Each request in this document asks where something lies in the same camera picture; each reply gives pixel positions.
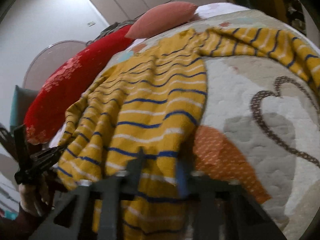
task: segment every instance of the pillow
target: pillow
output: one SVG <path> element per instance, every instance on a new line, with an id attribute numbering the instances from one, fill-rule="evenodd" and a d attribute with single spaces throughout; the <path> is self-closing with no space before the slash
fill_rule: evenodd
<path id="1" fill-rule="evenodd" d="M 46 143 L 57 133 L 66 109 L 80 98 L 111 57 L 133 42 L 124 37 L 130 27 L 90 44 L 47 79 L 24 119 L 29 143 Z"/>
<path id="2" fill-rule="evenodd" d="M 38 91 L 15 86 L 10 113 L 10 132 L 12 134 L 16 127 L 23 124 L 24 116 L 37 95 Z"/>
<path id="3" fill-rule="evenodd" d="M 156 36 L 191 20 L 197 8 L 197 5 L 189 2 L 158 5 L 142 15 L 133 24 L 126 37 L 143 39 Z"/>

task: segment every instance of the orange polka dot patch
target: orange polka dot patch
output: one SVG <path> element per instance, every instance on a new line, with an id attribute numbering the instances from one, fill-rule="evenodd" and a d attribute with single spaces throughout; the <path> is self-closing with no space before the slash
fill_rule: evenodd
<path id="1" fill-rule="evenodd" d="M 199 126 L 193 153 L 196 155 L 196 170 L 204 171 L 212 179 L 239 180 L 260 204 L 271 198 L 258 180 L 254 168 L 239 149 L 217 129 Z"/>

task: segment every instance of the dark sleeve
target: dark sleeve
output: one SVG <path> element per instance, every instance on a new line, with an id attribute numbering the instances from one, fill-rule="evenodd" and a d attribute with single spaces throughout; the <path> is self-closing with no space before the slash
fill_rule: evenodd
<path id="1" fill-rule="evenodd" d="M 16 220 L 0 217 L 1 240 L 27 240 L 42 223 L 43 218 L 34 217 L 19 207 Z"/>

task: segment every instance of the person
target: person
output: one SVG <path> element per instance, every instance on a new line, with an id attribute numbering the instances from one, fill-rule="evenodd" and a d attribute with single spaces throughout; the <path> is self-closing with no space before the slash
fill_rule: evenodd
<path id="1" fill-rule="evenodd" d="M 19 214 L 15 220 L 0 217 L 1 240 L 27 240 L 51 210 L 52 197 L 48 186 L 19 185 L 21 197 Z"/>

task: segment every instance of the pink pillow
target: pink pillow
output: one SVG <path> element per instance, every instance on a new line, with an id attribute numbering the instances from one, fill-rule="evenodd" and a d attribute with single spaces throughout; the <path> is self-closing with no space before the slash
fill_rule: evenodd
<path id="1" fill-rule="evenodd" d="M 197 5 L 169 2 L 148 10 L 131 27 L 126 38 L 143 39 L 156 36 L 192 19 Z"/>

